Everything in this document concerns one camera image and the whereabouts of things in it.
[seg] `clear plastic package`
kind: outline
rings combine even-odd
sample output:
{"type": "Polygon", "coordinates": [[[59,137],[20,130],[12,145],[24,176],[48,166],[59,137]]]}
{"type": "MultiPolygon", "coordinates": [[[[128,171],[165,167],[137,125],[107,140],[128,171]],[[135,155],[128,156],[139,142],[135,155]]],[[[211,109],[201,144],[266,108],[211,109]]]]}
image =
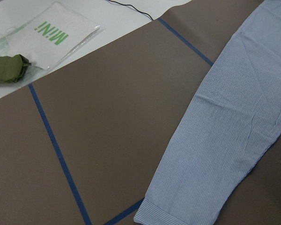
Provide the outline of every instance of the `clear plastic package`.
{"type": "Polygon", "coordinates": [[[21,54],[33,66],[51,69],[101,29],[88,18],[54,2],[44,12],[0,38],[0,56],[21,54]]]}

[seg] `black cable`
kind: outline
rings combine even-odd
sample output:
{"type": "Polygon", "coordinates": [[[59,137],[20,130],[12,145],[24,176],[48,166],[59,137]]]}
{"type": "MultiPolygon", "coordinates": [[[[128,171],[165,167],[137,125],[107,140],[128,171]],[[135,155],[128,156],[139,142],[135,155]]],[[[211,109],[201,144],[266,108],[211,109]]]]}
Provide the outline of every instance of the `black cable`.
{"type": "Polygon", "coordinates": [[[120,2],[117,2],[117,1],[112,1],[112,0],[107,0],[107,1],[109,1],[109,2],[114,2],[114,3],[117,3],[117,4],[122,5],[122,6],[131,6],[131,7],[134,8],[137,12],[149,16],[152,21],[154,20],[148,13],[144,13],[144,12],[139,11],[139,10],[138,10],[136,7],[134,7],[133,5],[130,5],[130,4],[123,4],[123,3],[120,3],[120,2]]]}

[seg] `blue pinstripe fabric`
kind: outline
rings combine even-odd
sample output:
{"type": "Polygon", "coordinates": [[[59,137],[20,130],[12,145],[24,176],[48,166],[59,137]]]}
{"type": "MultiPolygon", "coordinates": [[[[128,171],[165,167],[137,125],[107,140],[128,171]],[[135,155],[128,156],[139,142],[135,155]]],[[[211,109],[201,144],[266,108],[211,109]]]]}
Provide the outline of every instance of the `blue pinstripe fabric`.
{"type": "Polygon", "coordinates": [[[134,220],[211,225],[281,134],[281,0],[266,0],[193,97],[134,220]]]}

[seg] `white surface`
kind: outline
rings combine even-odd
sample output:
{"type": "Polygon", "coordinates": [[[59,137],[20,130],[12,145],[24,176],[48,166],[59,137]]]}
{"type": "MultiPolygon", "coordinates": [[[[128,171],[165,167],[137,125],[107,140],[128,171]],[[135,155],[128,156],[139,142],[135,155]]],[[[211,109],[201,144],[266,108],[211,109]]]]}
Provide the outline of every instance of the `white surface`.
{"type": "MultiPolygon", "coordinates": [[[[119,0],[132,4],[140,11],[149,13],[154,19],[160,17],[172,6],[182,5],[191,0],[119,0]]],[[[8,31],[30,21],[46,10],[54,0],[3,0],[0,2],[0,37],[8,31]]],[[[69,8],[98,23],[103,30],[75,54],[68,57],[51,71],[33,69],[23,81],[0,85],[0,98],[28,83],[59,69],[84,55],[130,33],[150,22],[146,16],[106,0],[60,0],[69,8]]]]}

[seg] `brown surface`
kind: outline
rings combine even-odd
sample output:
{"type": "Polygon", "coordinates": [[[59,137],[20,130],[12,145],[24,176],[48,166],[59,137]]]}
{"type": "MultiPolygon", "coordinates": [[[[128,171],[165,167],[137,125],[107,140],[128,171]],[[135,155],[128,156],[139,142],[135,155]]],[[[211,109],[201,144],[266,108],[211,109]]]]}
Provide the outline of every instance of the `brown surface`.
{"type": "Polygon", "coordinates": [[[0,99],[0,225],[83,224],[28,87],[0,99]]]}
{"type": "Polygon", "coordinates": [[[231,36],[263,0],[193,0],[162,19],[215,62],[231,36]]]}
{"type": "MultiPolygon", "coordinates": [[[[260,2],[193,0],[162,18],[214,61],[260,2]]],[[[209,69],[155,21],[33,83],[94,225],[144,197],[209,69]]],[[[84,224],[27,87],[0,99],[0,224],[84,224]]],[[[228,224],[281,225],[281,138],[228,199],[228,224]]]]}
{"type": "Polygon", "coordinates": [[[155,21],[33,83],[95,225],[144,197],[209,68],[155,21]]]}

